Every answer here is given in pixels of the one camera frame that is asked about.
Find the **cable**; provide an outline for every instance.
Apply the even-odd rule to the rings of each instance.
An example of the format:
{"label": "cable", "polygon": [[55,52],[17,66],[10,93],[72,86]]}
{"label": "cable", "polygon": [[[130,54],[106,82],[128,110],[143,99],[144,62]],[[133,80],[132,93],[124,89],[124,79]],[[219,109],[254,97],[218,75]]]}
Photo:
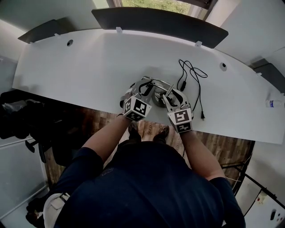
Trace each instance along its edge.
{"label": "cable", "polygon": [[251,155],[250,155],[250,157],[245,161],[245,163],[244,163],[244,164],[246,164],[246,162],[247,162],[248,160],[250,160],[251,156],[252,156],[252,154],[251,154]]}
{"label": "cable", "polygon": [[[189,70],[189,73],[191,74],[191,76],[196,80],[196,82],[197,82],[198,85],[199,85],[198,97],[197,97],[197,99],[196,99],[196,101],[195,101],[195,105],[194,105],[192,111],[195,110],[196,105],[197,105],[197,102],[198,102],[198,100],[199,100],[199,101],[200,101],[200,105],[201,105],[201,111],[202,111],[202,112],[201,112],[201,119],[204,120],[204,119],[205,119],[205,116],[204,116],[203,106],[202,106],[202,102],[201,102],[201,84],[200,84],[200,81],[199,81],[199,77],[201,77],[201,78],[207,78],[208,75],[207,75],[204,71],[200,70],[199,68],[193,67],[192,63],[191,63],[190,61],[188,61],[188,60],[183,61],[183,60],[179,59],[178,62],[179,62],[179,65],[182,67],[183,72],[182,72],[182,76],[181,76],[180,79],[177,81],[177,89],[180,90],[181,92],[183,92],[183,90],[185,89],[186,80],[187,80],[188,74],[187,74],[187,71],[186,71],[186,69],[184,68],[184,66],[187,66],[187,67],[190,69],[190,70]],[[179,89],[179,82],[180,82],[180,80],[184,77],[184,74],[186,75],[186,77],[185,77],[185,80],[182,82],[182,86],[181,86],[180,89]]]}
{"label": "cable", "polygon": [[232,179],[232,178],[229,178],[229,177],[226,177],[227,179],[230,179],[230,180],[234,180],[234,181],[239,181],[241,182],[241,180],[235,180],[235,179]]}

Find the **white bottle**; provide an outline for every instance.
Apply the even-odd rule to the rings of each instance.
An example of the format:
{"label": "white bottle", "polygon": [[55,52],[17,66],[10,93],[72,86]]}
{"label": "white bottle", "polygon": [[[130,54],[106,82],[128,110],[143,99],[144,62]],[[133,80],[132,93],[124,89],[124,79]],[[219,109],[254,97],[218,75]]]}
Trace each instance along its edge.
{"label": "white bottle", "polygon": [[282,106],[282,102],[279,100],[266,100],[265,104],[268,108],[277,108]]}

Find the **desk surface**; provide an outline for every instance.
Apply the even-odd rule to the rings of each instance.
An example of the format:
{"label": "desk surface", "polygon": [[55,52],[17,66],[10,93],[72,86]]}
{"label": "desk surface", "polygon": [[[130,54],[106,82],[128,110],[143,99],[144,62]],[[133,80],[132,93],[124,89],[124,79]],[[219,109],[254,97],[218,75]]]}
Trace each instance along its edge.
{"label": "desk surface", "polygon": [[[189,60],[208,74],[201,78],[205,121],[197,105],[193,129],[261,142],[281,144],[285,109],[266,108],[278,90],[230,56],[164,35],[113,30],[85,30],[26,45],[13,88],[111,113],[121,113],[120,97],[133,82],[150,76],[176,85],[182,75],[178,60]],[[220,63],[227,71],[220,69]],[[192,106],[197,82],[187,78],[184,93]],[[147,120],[169,124],[166,109],[153,105]]]}

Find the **fiducial marker cube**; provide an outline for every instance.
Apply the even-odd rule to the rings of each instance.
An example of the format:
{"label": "fiducial marker cube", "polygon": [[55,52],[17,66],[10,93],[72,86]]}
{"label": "fiducial marker cube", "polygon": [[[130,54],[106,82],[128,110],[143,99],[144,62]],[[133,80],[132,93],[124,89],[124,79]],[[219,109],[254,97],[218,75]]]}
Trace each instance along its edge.
{"label": "fiducial marker cube", "polygon": [[124,116],[137,122],[145,118],[150,110],[151,106],[149,104],[132,96],[125,102]]}
{"label": "fiducial marker cube", "polygon": [[177,133],[192,130],[191,108],[171,112],[167,115]]}

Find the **shoe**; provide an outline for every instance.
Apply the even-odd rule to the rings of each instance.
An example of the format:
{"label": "shoe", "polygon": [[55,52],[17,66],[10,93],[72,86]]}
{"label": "shoe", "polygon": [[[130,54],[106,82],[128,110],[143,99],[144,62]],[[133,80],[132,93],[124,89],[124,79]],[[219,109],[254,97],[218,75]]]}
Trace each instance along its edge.
{"label": "shoe", "polygon": [[130,123],[129,127],[128,127],[128,131],[131,134],[132,131],[136,131],[138,132],[138,123],[132,121],[132,123]]}
{"label": "shoe", "polygon": [[160,135],[162,138],[166,138],[169,134],[169,126],[163,126],[159,129],[157,135]]}

